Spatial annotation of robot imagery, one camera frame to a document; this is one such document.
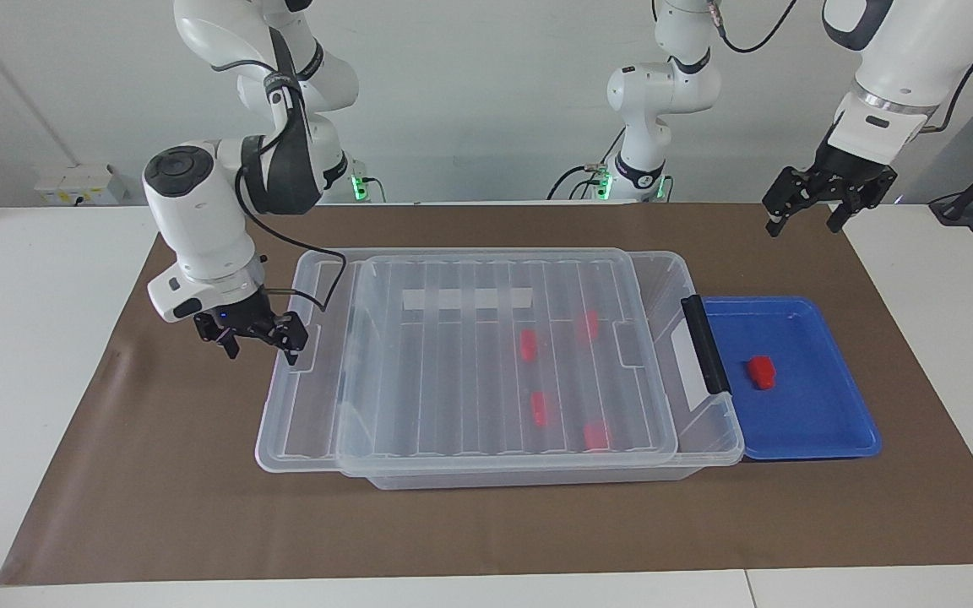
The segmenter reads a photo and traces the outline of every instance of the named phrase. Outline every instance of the clear plastic lid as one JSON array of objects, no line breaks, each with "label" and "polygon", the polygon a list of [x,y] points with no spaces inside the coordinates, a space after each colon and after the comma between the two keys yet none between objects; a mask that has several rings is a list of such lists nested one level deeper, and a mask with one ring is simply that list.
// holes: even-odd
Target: clear plastic lid
[{"label": "clear plastic lid", "polygon": [[648,466],[678,449],[619,250],[367,259],[343,362],[348,475]]},{"label": "clear plastic lid", "polygon": [[[283,355],[275,357],[273,384],[260,422],[256,458],[273,473],[338,470],[336,463],[336,400],[344,377],[345,347],[351,323],[351,296],[367,259],[378,255],[428,254],[437,250],[347,249],[347,275],[333,294],[329,311],[321,314],[300,299],[292,308],[310,332],[307,351],[294,366]],[[447,250],[444,253],[473,253]],[[629,254],[637,270],[644,314],[659,359],[660,375],[671,418],[678,432],[678,453],[668,463],[673,469],[727,466],[742,457],[742,434],[731,397],[709,395],[699,377],[698,363],[680,300],[694,293],[686,263],[668,252]],[[317,253],[302,255],[294,287],[306,292],[329,288],[340,270],[335,259]],[[399,472],[386,470],[386,475]]]}]

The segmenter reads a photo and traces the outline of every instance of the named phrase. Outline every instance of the white label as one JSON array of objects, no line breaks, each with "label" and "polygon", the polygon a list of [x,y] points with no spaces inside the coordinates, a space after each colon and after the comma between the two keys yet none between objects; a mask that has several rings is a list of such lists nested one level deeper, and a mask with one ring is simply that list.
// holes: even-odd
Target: white label
[{"label": "white label", "polygon": [[[425,289],[405,289],[405,311],[424,311],[426,309]],[[464,296],[460,289],[441,289],[438,291],[437,302],[439,311],[459,311],[462,308]],[[509,300],[513,308],[531,308],[532,290],[530,288],[516,288],[509,290]],[[497,289],[476,289],[476,308],[498,308]]]},{"label": "white label", "polygon": [[704,374],[700,371],[700,361],[696,358],[693,347],[693,336],[688,331],[688,323],[678,324],[671,334],[671,342],[675,346],[675,356],[678,357],[678,371],[682,376],[682,388],[686,389],[686,400],[690,411],[694,412],[711,393],[704,382]]}]

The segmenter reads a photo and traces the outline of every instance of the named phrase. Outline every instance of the plastic box handle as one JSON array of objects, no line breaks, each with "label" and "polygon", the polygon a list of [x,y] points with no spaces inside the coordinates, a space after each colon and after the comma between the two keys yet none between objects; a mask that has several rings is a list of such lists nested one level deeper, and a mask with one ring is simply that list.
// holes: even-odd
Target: plastic box handle
[{"label": "plastic box handle", "polygon": [[708,393],[730,393],[731,382],[726,378],[723,359],[719,356],[719,347],[715,346],[715,336],[711,333],[711,323],[708,323],[708,313],[704,309],[704,300],[700,296],[690,296],[682,300],[682,311],[686,313],[686,324],[690,328],[693,338],[693,349],[696,359],[700,362],[700,373],[704,376],[704,384]]}]

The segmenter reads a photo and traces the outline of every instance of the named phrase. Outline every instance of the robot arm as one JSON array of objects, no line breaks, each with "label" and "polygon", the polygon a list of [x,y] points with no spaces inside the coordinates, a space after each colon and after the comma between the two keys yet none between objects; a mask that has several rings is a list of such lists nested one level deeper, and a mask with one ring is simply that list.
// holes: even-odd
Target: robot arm
[{"label": "robot arm", "polygon": [[973,61],[973,3],[965,1],[825,0],[824,24],[862,66],[813,166],[788,166],[764,196],[772,236],[819,201],[841,201],[832,231],[877,207],[897,177],[889,165]]},{"label": "robot arm", "polygon": [[711,64],[715,27],[707,1],[660,0],[659,15],[655,38],[667,62],[618,69],[607,85],[607,99],[626,126],[622,150],[609,161],[610,198],[654,197],[671,145],[663,116],[706,111],[719,99],[722,77]]},{"label": "robot arm", "polygon": [[[352,158],[340,145],[333,123],[322,112],[339,111],[351,106],[359,96],[359,79],[355,70],[314,39],[305,8],[312,0],[263,0],[265,23],[285,37],[295,58],[296,76],[306,101],[307,123],[313,140],[313,161],[322,171],[322,204],[355,203],[367,199],[362,178],[367,168]],[[268,116],[268,100],[262,82],[239,77],[239,99],[255,114]]]},{"label": "robot arm", "polygon": [[[175,23],[186,45],[213,69],[258,84],[275,124],[268,136],[177,146],[145,170],[152,214],[177,254],[177,264],[148,285],[152,304],[169,323],[192,318],[201,338],[220,344],[231,358],[239,351],[236,336],[242,336],[278,347],[294,363],[308,338],[294,312],[274,315],[264,288],[264,257],[246,232],[244,216],[302,214],[322,197],[327,168],[313,161],[302,89],[304,74],[309,81],[322,72],[320,46],[309,30],[296,38],[271,24],[296,31],[302,16],[290,11],[308,4],[175,1]],[[309,50],[313,73],[302,71],[292,46]],[[340,63],[330,64],[334,73],[343,69]]]}]

